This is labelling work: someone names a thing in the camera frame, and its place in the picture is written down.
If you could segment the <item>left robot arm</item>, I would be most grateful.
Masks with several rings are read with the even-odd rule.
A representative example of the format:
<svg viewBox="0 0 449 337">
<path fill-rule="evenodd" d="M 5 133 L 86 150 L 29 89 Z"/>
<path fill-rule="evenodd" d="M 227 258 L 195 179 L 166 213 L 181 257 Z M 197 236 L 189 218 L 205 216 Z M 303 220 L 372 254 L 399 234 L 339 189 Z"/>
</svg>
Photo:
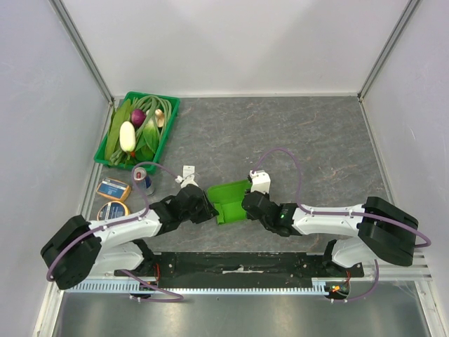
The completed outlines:
<svg viewBox="0 0 449 337">
<path fill-rule="evenodd" d="M 41 249 L 46 278 L 67 290 L 90 275 L 116 270 L 146 276 L 154 268 L 154 259 L 138 245 L 139 240 L 172 232 L 186 221 L 200 224 L 217 215 L 206 193 L 188 184 L 176 195 L 128 216 L 92 221 L 73 216 Z"/>
</svg>

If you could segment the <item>green paper box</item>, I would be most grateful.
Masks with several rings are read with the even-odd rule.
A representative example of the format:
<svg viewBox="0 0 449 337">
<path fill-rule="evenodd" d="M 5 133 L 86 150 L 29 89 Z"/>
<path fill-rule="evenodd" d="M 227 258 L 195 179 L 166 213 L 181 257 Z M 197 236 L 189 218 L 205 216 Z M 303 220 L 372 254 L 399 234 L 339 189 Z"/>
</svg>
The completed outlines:
<svg viewBox="0 0 449 337">
<path fill-rule="evenodd" d="M 239 180 L 232 183 L 214 185 L 208 189 L 208 200 L 218 211 L 218 225 L 235 223 L 247 218 L 241 203 L 250 188 L 251 183 L 249 180 Z"/>
</svg>

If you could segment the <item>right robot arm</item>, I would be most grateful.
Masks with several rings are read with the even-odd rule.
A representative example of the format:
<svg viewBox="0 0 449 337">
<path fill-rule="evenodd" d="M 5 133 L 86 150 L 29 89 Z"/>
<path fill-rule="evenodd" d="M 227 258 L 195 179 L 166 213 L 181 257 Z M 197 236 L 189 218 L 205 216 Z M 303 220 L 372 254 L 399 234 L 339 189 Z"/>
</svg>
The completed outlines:
<svg viewBox="0 0 449 337">
<path fill-rule="evenodd" d="M 268 194 L 249 192 L 242 208 L 251 220 L 279 236 L 333 234 L 346 236 L 328 242 L 322 270 L 338 276 L 358 263 L 382 260 L 401 267 L 413 264 L 418 221 L 380 197 L 369 197 L 363 204 L 346 207 L 276 204 Z"/>
</svg>

